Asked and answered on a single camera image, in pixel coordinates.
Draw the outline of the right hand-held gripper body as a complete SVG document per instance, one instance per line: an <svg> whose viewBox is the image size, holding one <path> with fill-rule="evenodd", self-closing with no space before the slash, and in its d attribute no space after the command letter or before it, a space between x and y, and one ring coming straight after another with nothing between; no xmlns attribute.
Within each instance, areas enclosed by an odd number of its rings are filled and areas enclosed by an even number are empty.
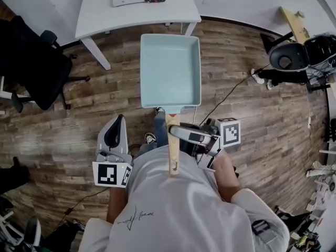
<svg viewBox="0 0 336 252"><path fill-rule="evenodd" d="M189 123L182 123L181 126L183 126L183 124L185 124L185 126L191 126ZM199 168L214 172L213 162L217 154L225 148L240 144L240 121L234 118L209 118L204 124L198 127L212 136L210 142L189 143L181 140L182 151L196 158L196 163Z"/></svg>

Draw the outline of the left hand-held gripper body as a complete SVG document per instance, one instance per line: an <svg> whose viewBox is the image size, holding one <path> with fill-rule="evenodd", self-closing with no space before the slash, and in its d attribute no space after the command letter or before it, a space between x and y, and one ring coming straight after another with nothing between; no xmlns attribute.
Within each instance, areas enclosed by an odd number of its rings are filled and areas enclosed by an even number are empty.
<svg viewBox="0 0 336 252"><path fill-rule="evenodd" d="M97 150L92 163L96 186L126 188L131 171L132 156L121 151Z"/></svg>

